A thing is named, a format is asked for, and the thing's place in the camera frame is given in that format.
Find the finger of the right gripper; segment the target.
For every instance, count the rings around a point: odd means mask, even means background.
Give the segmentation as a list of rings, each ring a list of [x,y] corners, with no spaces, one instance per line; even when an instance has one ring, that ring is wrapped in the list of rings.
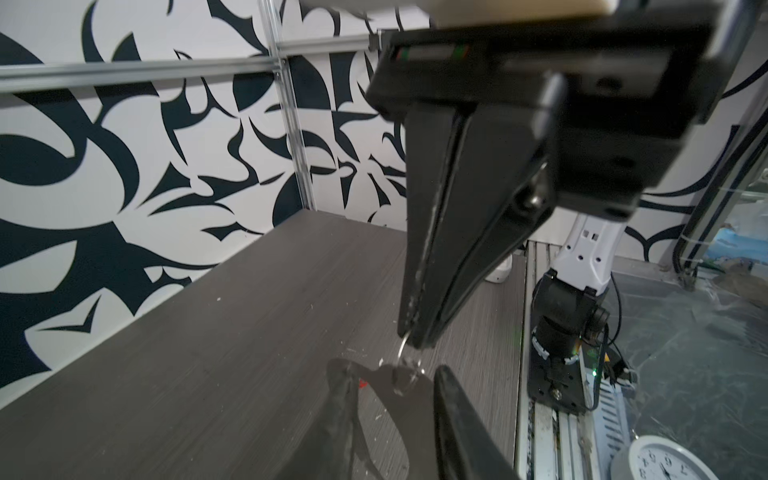
[[[451,278],[439,232],[463,117],[456,110],[411,110],[405,118],[407,248],[398,334],[436,339]]]

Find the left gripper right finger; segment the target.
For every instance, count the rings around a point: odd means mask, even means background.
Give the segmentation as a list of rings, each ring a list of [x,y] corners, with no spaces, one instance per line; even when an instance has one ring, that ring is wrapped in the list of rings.
[[[440,479],[518,479],[447,365],[435,371],[434,430]]]

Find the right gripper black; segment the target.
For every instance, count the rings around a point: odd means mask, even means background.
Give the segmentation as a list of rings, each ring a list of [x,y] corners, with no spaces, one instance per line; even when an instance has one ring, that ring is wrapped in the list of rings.
[[[752,30],[755,1],[623,4],[609,16],[396,33],[366,97],[463,117],[439,232],[451,278],[434,347],[482,280],[555,207],[630,217],[707,120]]]

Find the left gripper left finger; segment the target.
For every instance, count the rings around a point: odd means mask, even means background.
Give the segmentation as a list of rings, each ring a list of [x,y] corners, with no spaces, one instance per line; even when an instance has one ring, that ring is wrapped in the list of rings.
[[[350,479],[358,423],[359,378],[352,363],[333,359],[326,368],[329,393],[295,451],[275,479]]]

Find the silver metal plate key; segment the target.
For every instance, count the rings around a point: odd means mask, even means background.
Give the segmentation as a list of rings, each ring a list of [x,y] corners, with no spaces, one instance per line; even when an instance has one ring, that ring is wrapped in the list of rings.
[[[375,392],[400,434],[409,462],[408,477],[437,479],[433,382],[421,362],[401,359],[370,370],[348,361],[359,380],[365,380]]]

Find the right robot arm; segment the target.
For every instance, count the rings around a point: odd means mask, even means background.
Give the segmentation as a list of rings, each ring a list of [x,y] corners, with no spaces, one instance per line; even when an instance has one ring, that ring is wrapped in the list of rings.
[[[758,1],[624,1],[606,16],[393,33],[368,102],[405,131],[398,333],[436,345],[552,215],[577,213],[534,290],[530,396],[590,407],[578,352],[606,341],[623,227],[723,94]]]

